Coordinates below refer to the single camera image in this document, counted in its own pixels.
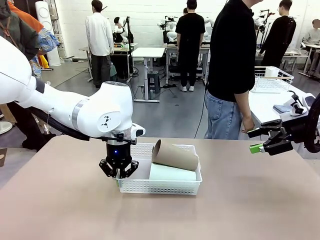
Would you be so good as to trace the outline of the person's right hand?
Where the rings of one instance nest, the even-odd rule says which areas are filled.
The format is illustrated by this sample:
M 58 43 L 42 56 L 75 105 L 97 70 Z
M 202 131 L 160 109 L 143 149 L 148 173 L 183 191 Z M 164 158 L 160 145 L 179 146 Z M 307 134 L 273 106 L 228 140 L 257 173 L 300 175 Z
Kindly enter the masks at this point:
M 243 124 L 243 129 L 241 131 L 243 133 L 248 133 L 252 131 L 255 127 L 253 118 L 251 116 L 243 117 L 242 124 Z

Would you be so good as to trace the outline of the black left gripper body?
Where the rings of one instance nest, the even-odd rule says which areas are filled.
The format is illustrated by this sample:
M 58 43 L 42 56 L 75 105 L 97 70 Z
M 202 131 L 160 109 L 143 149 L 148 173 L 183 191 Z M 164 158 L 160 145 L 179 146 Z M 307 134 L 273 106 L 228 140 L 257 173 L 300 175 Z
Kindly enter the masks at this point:
M 106 163 L 110 167 L 127 167 L 131 164 L 131 144 L 109 140 L 106 143 Z

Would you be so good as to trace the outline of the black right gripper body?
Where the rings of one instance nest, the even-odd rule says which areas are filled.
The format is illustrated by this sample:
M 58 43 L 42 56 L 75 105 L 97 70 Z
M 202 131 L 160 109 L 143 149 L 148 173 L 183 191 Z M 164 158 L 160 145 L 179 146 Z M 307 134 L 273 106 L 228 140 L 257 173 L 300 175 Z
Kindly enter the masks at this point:
M 307 134 L 308 116 L 281 116 L 282 137 L 291 136 L 291 142 L 307 143 L 310 141 Z

